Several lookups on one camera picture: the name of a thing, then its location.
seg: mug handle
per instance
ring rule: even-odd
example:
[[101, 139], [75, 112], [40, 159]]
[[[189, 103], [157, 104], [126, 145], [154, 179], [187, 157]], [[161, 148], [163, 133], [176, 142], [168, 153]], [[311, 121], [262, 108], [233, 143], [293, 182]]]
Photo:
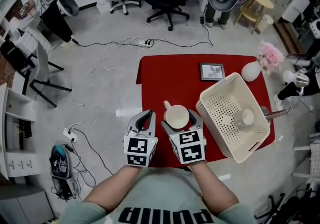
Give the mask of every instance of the mug handle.
[[165, 107], [167, 110], [169, 110], [169, 108], [171, 107], [171, 104], [170, 104], [167, 100], [165, 100], [165, 101], [163, 102], [163, 104], [164, 104], [164, 107]]

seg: white vase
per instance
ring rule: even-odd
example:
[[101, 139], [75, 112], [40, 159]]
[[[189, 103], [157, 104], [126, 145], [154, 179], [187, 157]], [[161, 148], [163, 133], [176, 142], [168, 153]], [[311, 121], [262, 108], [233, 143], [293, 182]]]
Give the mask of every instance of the white vase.
[[246, 64], [242, 68], [241, 76], [245, 81], [251, 82], [259, 76], [259, 73], [261, 72], [261, 70], [262, 70], [262, 67], [259, 64], [259, 62], [254, 61], [252, 63]]

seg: red tablecloth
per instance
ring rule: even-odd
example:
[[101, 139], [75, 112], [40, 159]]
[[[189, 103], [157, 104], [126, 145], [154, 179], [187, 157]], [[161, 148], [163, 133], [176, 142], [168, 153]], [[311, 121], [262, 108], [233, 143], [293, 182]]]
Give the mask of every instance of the red tablecloth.
[[[215, 82], [202, 81], [199, 63], [223, 64], [225, 76], [233, 72], [241, 73], [243, 66], [255, 61], [255, 57], [235, 55], [165, 55], [146, 56], [140, 60], [136, 83], [141, 84], [142, 109], [152, 109], [156, 112], [156, 137], [159, 139], [156, 152], [150, 166], [179, 167], [182, 164], [175, 156], [169, 138], [161, 126], [164, 117], [164, 100], [171, 105], [183, 105], [196, 110], [196, 103], [200, 93]], [[262, 73], [252, 82], [248, 82], [251, 92], [261, 106], [271, 110], [269, 96]], [[208, 162], [226, 158], [222, 155], [215, 140], [204, 124], [203, 133], [207, 138]], [[260, 148], [271, 144], [275, 139], [273, 122], [270, 135]]]

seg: pink flower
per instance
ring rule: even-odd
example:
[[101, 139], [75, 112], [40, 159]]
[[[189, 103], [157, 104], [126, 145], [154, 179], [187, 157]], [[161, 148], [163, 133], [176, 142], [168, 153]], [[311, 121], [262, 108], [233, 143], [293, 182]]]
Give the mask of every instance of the pink flower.
[[258, 48], [258, 62], [268, 74], [281, 67], [283, 54], [271, 43], [261, 42]]

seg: light green t-shirt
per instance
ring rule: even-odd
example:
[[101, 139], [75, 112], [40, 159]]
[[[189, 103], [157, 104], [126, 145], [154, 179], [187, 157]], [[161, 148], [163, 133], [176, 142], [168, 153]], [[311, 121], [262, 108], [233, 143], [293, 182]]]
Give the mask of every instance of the light green t-shirt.
[[94, 203], [70, 201], [59, 224], [256, 224], [244, 204], [212, 215], [202, 201], [191, 172], [174, 168], [146, 168], [136, 185], [109, 215]]

